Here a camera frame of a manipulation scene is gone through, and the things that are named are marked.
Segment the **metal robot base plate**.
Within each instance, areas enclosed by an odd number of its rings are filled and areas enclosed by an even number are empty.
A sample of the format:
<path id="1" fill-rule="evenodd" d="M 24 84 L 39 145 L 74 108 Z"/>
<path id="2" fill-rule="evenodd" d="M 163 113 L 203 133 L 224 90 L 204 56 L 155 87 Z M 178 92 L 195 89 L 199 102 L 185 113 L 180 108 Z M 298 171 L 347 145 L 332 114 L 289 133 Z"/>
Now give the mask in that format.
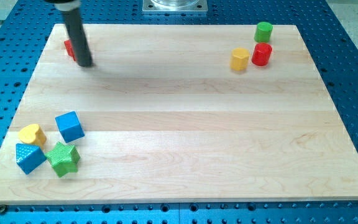
<path id="1" fill-rule="evenodd" d="M 151 12 L 207 12 L 207 0 L 143 0 L 142 11 Z"/>

